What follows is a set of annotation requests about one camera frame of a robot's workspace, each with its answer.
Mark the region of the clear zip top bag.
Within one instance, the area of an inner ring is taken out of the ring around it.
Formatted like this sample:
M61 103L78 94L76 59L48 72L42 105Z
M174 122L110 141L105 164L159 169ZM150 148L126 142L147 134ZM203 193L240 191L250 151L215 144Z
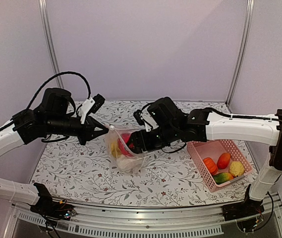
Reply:
M132 152L126 142L135 129L126 129L110 125L105 135L105 143L110 158L116 163L117 168L124 173L137 174L151 158L151 153L136 154Z

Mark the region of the red toy apple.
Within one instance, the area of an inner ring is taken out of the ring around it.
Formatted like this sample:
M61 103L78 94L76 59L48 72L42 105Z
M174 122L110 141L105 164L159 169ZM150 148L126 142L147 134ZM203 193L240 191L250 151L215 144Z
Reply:
M122 134L121 134L121 137L122 137L122 139L123 139L123 141L124 141L125 143L127 143L127 142L129 141L130 136L131 136L130 133L122 133Z
M121 139L118 139L117 144L118 144L118 148L121 154L128 156L128 157L133 157L133 155L126 149L126 146L124 145L126 143L123 143Z

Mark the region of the yellow toy lemon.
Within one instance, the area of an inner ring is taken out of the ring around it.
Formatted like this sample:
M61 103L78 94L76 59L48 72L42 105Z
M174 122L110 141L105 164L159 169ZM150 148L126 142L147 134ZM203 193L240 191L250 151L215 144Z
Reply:
M118 146L117 141L113 141L110 143L110 153L115 159L121 156L121 150Z

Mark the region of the white toy cauliflower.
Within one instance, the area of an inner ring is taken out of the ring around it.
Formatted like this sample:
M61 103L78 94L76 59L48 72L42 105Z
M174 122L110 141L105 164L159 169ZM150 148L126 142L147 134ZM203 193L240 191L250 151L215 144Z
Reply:
M143 165L144 159L137 157L119 157L116 160L117 167L123 172L136 173Z

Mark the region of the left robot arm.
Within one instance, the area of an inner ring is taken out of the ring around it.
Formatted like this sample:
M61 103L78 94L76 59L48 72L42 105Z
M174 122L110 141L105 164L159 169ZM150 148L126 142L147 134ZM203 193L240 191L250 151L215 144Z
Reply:
M91 97L89 91L88 98L76 107L69 91L61 88L45 89L39 106L32 110L28 105L0 127L0 157L39 138L49 143L50 135L60 135L62 140L73 136L80 145L85 145L108 133L107 127L90 116L104 102L102 95ZM1 178L0 199L26 203L32 212L49 216L73 208L63 202L54 202L43 184L22 184Z

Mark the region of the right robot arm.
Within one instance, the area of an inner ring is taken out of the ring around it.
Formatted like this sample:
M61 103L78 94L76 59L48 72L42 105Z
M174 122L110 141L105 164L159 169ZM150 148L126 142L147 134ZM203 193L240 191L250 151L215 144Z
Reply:
M132 133L126 146L136 154L171 143L220 139L258 142L269 146L265 165L245 193L238 211L249 216L282 174L282 110L266 116L225 114L213 108L184 113L170 97L163 97L134 112L144 130Z

